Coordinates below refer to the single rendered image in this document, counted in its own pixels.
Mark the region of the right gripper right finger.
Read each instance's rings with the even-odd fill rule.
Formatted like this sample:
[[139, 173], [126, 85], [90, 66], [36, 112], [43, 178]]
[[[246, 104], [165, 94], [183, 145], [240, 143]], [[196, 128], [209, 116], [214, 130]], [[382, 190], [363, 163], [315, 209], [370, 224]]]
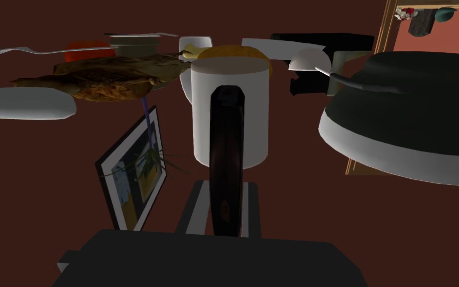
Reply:
[[240, 236], [262, 238], [258, 187], [253, 182], [243, 183]]

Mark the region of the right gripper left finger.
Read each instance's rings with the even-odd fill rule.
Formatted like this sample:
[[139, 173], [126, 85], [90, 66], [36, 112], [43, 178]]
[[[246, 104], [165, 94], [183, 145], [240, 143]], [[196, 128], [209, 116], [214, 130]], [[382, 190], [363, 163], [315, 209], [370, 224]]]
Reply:
[[175, 229], [178, 234], [204, 235], [210, 207], [209, 182], [196, 181]]

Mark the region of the white mug with black handle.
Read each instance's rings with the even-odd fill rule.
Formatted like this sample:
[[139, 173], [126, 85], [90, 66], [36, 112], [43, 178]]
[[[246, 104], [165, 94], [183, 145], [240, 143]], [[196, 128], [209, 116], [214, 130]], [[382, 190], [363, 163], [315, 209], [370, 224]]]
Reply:
[[193, 152], [209, 168], [215, 235], [240, 236], [243, 171], [263, 163], [269, 140], [269, 65], [214, 57], [191, 65]]

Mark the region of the framed picture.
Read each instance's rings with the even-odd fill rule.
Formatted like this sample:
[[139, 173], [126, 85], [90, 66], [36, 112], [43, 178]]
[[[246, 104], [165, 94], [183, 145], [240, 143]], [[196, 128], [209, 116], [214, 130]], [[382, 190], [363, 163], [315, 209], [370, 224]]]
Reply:
[[157, 108], [139, 119], [95, 163], [113, 226], [140, 231], [166, 179]]

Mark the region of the purple stemmed green plant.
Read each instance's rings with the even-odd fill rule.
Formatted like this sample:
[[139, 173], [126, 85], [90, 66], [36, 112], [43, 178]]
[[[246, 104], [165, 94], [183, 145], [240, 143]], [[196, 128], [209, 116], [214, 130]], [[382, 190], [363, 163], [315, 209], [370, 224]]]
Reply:
[[153, 164], [158, 164], [161, 167], [161, 169], [166, 172], [166, 174], [170, 174], [166, 170], [166, 167], [165, 167], [166, 165], [171, 166], [174, 169], [177, 169], [177, 170], [179, 170], [179, 171], [181, 171], [181, 172], [183, 172], [185, 174], [190, 174], [189, 172], [179, 168], [178, 166], [174, 165], [172, 162], [167, 161], [164, 158], [165, 156], [182, 157], [182, 155], [164, 154], [163, 150], [159, 150], [159, 149], [154, 148], [154, 146], [153, 146], [153, 144], [151, 142], [151, 140], [152, 140], [151, 130], [150, 130], [151, 121], [150, 121], [150, 114], [149, 114], [146, 98], [145, 97], [141, 98], [141, 102], [142, 102], [143, 109], [144, 109], [144, 117], [145, 117], [145, 122], [146, 122], [146, 125], [147, 125], [147, 137], [148, 137], [148, 142], [150, 143], [150, 149], [148, 151], [146, 151], [144, 153], [144, 155], [139, 155], [138, 158], [135, 161], [133, 161], [132, 163], [130, 163], [128, 165], [125, 165], [122, 168], [117, 169], [115, 172], [112, 172], [112, 173], [109, 173], [109, 174], [103, 174], [103, 175], [100, 175], [99, 177], [108, 177], [108, 176], [111, 176], [111, 175], [115, 175], [120, 171], [127, 171], [133, 164], [142, 163], [142, 162], [145, 162], [148, 159], [150, 159]]

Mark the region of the brown roast meat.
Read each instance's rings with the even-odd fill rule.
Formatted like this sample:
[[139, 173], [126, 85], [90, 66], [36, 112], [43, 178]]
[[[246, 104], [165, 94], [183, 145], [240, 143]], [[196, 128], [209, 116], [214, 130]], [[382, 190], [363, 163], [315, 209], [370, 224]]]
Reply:
[[93, 102], [144, 98], [153, 87], [177, 79], [191, 63], [178, 53], [147, 57], [100, 57], [60, 63], [52, 75], [19, 78], [16, 87], [45, 87]]

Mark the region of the yellow round bread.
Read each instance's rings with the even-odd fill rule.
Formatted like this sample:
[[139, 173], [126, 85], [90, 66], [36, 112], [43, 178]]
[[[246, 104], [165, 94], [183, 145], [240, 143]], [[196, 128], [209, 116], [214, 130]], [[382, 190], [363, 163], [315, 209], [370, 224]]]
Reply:
[[213, 58], [213, 57], [252, 57], [265, 59], [269, 65], [269, 77], [271, 77], [273, 70], [270, 59], [260, 52], [258, 49], [250, 46], [240, 45], [221, 45], [214, 46], [203, 51], [197, 59]]

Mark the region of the grey bowl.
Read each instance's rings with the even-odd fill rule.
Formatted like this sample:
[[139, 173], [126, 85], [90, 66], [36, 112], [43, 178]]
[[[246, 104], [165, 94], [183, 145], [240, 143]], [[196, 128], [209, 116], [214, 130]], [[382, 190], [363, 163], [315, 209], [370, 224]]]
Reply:
[[112, 37], [111, 46], [117, 46], [116, 56], [146, 57], [157, 54], [158, 37]]

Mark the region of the black bowl with white rim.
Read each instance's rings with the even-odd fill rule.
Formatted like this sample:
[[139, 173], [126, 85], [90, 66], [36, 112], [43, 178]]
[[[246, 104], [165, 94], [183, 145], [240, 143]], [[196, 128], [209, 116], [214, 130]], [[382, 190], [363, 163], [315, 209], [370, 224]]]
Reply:
[[377, 53], [352, 80], [401, 93], [341, 88], [319, 123], [329, 146], [383, 172], [459, 186], [459, 54]]

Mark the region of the silver knife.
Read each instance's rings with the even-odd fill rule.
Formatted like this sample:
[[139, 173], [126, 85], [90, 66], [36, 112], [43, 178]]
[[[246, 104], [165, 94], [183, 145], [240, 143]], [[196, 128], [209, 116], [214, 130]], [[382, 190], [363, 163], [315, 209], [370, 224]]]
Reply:
[[104, 35], [109, 37], [162, 37], [162, 36], [170, 36], [170, 37], [178, 37], [175, 34], [157, 32], [157, 33], [142, 33], [142, 34], [124, 34], [124, 33], [104, 33]]

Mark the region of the red tomato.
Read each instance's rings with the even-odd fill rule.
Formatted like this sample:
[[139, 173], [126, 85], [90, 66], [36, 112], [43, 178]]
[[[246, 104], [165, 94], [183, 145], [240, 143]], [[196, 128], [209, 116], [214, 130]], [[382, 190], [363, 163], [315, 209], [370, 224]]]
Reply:
[[[79, 49], [91, 47], [110, 47], [110, 45], [103, 41], [73, 41], [69, 43], [66, 49]], [[115, 57], [115, 49], [103, 50], [86, 50], [86, 51], [71, 51], [65, 52], [65, 61], [73, 62], [89, 58], [102, 58], [102, 57]]]

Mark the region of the white plate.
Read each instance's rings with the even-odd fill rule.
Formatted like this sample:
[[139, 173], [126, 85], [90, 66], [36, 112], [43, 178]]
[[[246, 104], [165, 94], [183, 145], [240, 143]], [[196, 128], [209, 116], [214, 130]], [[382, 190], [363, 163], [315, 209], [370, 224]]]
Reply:
[[53, 88], [0, 88], [0, 119], [60, 120], [76, 111], [74, 99]]

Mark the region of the silver fork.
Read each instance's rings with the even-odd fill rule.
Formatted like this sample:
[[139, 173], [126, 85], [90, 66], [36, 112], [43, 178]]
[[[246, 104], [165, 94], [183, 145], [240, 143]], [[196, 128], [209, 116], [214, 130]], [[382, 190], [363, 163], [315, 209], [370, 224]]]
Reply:
[[15, 48], [5, 48], [0, 49], [0, 55], [10, 52], [10, 51], [22, 51], [31, 54], [37, 55], [46, 55], [46, 54], [56, 54], [56, 53], [64, 53], [64, 52], [77, 52], [77, 51], [91, 51], [91, 50], [107, 50], [107, 49], [116, 49], [118, 46], [108, 46], [108, 47], [89, 47], [89, 48], [78, 48], [78, 49], [66, 49], [66, 50], [58, 50], [58, 51], [50, 51], [50, 52], [37, 52], [35, 50], [30, 49], [29, 47], [15, 47]]

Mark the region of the wooden shelf with plants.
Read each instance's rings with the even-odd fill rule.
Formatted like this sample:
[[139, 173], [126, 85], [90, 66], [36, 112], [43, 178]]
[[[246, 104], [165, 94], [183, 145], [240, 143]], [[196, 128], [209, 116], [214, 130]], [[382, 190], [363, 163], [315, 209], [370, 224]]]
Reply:
[[397, 0], [396, 6], [417, 12], [410, 20], [408, 33], [423, 37], [432, 32], [435, 22], [447, 22], [454, 17], [459, 10], [459, 0]]

